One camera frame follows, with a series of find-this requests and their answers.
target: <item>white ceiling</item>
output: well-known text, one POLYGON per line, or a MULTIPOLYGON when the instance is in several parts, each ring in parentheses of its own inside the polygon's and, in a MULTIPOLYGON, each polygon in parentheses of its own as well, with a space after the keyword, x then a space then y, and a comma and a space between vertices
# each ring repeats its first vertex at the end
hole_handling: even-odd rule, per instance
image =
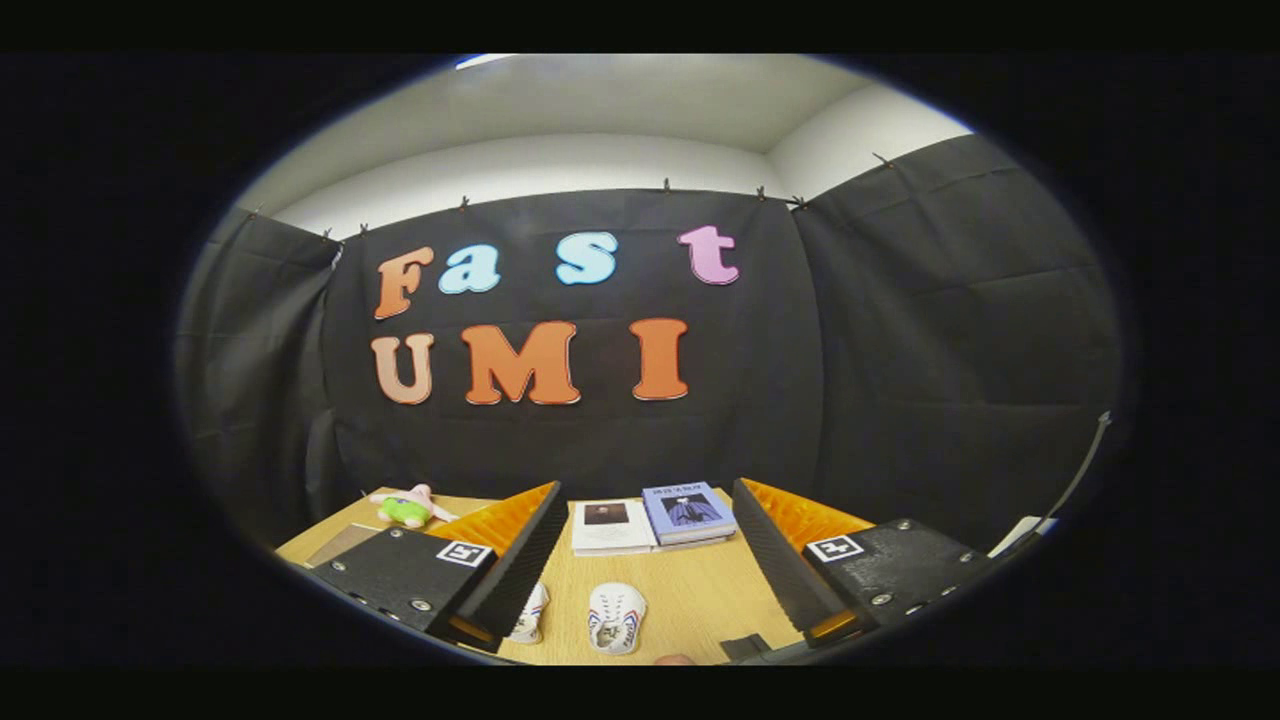
POLYGON ((561 133, 673 137, 768 152, 870 79, 803 55, 516 55, 404 86, 317 133, 244 196, 278 211, 404 158, 561 133))

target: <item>white sneaker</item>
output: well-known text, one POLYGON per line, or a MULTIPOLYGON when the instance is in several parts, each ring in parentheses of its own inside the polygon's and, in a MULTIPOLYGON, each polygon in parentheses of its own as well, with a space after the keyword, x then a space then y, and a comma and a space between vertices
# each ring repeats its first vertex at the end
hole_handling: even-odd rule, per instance
POLYGON ((640 591, 623 583, 604 583, 591 591, 586 635, 605 655, 627 655, 636 648, 645 612, 640 591))
POLYGON ((525 609, 520 611, 520 619, 516 620, 516 626, 512 628, 507 639, 522 644, 543 642, 543 633, 538 629, 538 620, 541 619, 543 607, 545 607, 550 600, 552 598, 547 593, 547 587, 544 584, 538 583, 534 585, 534 592, 529 593, 525 609))

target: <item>orange letter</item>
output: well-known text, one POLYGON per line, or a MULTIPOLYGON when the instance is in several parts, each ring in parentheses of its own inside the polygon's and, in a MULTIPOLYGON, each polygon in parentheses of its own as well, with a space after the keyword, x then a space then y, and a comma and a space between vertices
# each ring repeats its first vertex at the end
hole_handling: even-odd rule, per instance
POLYGON ((676 400, 689 395, 680 382, 677 346, 689 329, 682 320, 650 318, 631 323, 631 334, 640 338, 640 384, 631 391, 637 400, 676 400))
POLYGON ((378 363, 378 384, 383 388, 383 395, 399 402, 401 405, 417 405, 431 395, 431 363, 428 350, 435 338, 430 333, 411 334, 404 338, 404 345, 413 351, 413 386, 404 387, 399 382, 399 370, 396 368, 396 348, 399 341, 393 337, 380 337, 371 342, 374 357, 378 363))
POLYGON ((529 400, 538 405, 571 405, 582 395, 568 377, 568 341, 577 332, 573 323, 538 323, 529 333, 520 355, 497 325, 475 325, 462 331, 462 342, 471 346, 471 392, 467 402, 495 405, 502 395, 494 389, 498 378, 512 402, 520 402, 534 377, 529 400))
POLYGON ((408 310, 408 299, 402 291, 417 290, 417 283, 422 279, 419 265, 430 265, 434 258, 435 252, 430 247, 422 247, 378 265, 378 272, 383 275, 383 299, 378 310, 374 310, 375 320, 385 320, 408 310))

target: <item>black cable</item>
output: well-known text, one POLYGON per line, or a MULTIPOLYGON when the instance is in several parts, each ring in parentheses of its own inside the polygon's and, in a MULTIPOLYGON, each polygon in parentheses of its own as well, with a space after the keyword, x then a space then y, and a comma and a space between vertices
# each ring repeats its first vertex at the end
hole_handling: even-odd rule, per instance
POLYGON ((1009 546, 1009 548, 1005 550, 1005 552, 1001 552, 1000 555, 1002 556, 1012 555, 1014 552, 1024 547, 1027 543, 1032 542, 1032 539, 1036 538, 1036 536, 1039 533, 1039 529, 1044 525, 1044 523, 1047 523, 1050 518, 1053 516, 1055 512, 1062 509, 1062 505, 1066 502, 1066 498, 1071 497, 1071 493, 1075 492, 1075 486, 1080 484, 1080 478, 1084 477, 1084 473, 1089 470, 1089 465, 1093 464, 1093 455, 1098 451, 1098 445, 1102 442, 1102 434, 1106 433, 1107 425, 1110 424, 1111 424, 1111 411, 1107 410, 1106 413, 1098 416, 1098 429, 1097 432, 1093 433, 1093 445, 1089 446, 1089 452, 1084 456, 1084 462, 1080 464, 1080 469, 1075 473, 1075 479, 1073 479, 1071 484, 1066 487, 1066 492, 1064 492, 1062 496, 1057 498, 1057 502, 1055 502, 1053 507, 1051 507, 1050 511, 1046 512, 1043 518, 1041 518, 1039 523, 1036 523, 1036 527, 1023 533, 1021 537, 1014 541, 1009 546))

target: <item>green plush toy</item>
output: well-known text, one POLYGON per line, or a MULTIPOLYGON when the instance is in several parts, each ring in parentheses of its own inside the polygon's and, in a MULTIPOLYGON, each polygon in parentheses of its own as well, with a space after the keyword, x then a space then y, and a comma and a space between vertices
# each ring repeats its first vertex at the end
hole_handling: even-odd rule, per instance
POLYGON ((406 528, 421 528, 433 516, 451 523, 458 516, 431 502, 431 488, 428 486, 413 486, 410 491, 397 491, 392 493, 374 493, 369 501, 381 505, 378 509, 378 519, 384 523, 401 523, 406 528))

